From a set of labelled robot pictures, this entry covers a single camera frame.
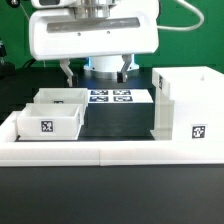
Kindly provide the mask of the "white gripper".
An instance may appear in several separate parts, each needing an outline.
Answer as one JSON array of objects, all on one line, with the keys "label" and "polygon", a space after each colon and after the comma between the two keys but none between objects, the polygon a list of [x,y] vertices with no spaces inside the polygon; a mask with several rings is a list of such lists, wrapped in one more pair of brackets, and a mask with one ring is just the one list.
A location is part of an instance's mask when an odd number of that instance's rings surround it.
[{"label": "white gripper", "polygon": [[37,60],[60,60],[70,87],[78,75],[72,58],[123,55],[117,82],[127,80],[130,54],[153,53],[159,46],[159,0],[103,0],[88,13],[82,0],[31,0],[36,11],[29,20],[29,46]]}]

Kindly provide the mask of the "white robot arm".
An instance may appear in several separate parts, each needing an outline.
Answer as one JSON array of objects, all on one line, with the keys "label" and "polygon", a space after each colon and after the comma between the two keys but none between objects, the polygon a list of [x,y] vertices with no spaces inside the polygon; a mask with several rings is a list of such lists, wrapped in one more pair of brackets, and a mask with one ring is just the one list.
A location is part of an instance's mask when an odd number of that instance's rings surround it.
[{"label": "white robot arm", "polygon": [[70,61],[87,58],[87,73],[126,80],[136,54],[159,46],[159,0],[31,0],[29,46],[38,61],[58,60],[73,82]]}]

